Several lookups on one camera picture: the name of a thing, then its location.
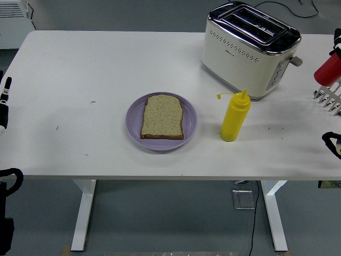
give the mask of toaster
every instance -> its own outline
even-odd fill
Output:
[[[251,99],[274,90],[301,41],[293,27],[242,2],[229,2],[210,11],[205,31],[203,64]]]

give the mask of floor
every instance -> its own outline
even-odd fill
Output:
[[[204,32],[208,12],[227,1],[94,2],[29,1],[37,30],[188,32]],[[262,1],[244,2],[254,6]],[[298,0],[278,2],[297,15],[316,12],[311,0],[301,0],[302,5]],[[302,34],[334,34],[341,27],[341,2],[313,3],[319,15],[312,18],[296,17],[274,3],[262,4],[259,9]],[[16,50],[0,51],[0,70],[7,70],[15,54]],[[85,250],[70,255],[213,251],[247,256],[255,211],[234,209],[233,189],[252,190],[256,200],[256,181],[248,185],[230,181],[98,181]],[[341,189],[319,189],[317,181],[289,181],[280,188],[277,201],[292,256],[339,255],[340,195]],[[14,219],[15,232],[6,255],[61,255],[72,242],[81,196],[72,180],[26,179],[20,190],[7,198],[6,216]],[[276,255],[262,193],[253,245],[251,255]]]

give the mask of slice of bread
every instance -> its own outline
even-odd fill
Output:
[[[144,106],[141,139],[183,140],[183,108],[178,98],[154,95]]]

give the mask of table leg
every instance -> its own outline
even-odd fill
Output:
[[[74,240],[71,251],[83,251],[85,245],[86,231],[89,223],[92,199],[94,197],[96,180],[74,180],[75,184],[83,192],[80,201],[78,218],[75,228]]]
[[[286,238],[283,231],[282,221],[275,197],[275,192],[280,187],[282,187],[286,182],[287,182],[286,180],[261,181],[275,251],[288,250]]]

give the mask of plate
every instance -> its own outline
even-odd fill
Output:
[[[140,132],[143,121],[144,105],[147,98],[154,95],[170,95],[178,98],[181,101],[183,108],[182,131],[183,140],[165,140],[165,139],[140,139]],[[155,92],[142,96],[134,101],[129,107],[126,115],[126,126],[130,136],[140,145],[152,150],[171,150],[181,145],[184,145],[193,136],[198,125],[197,112],[189,101],[177,94],[169,92]]]

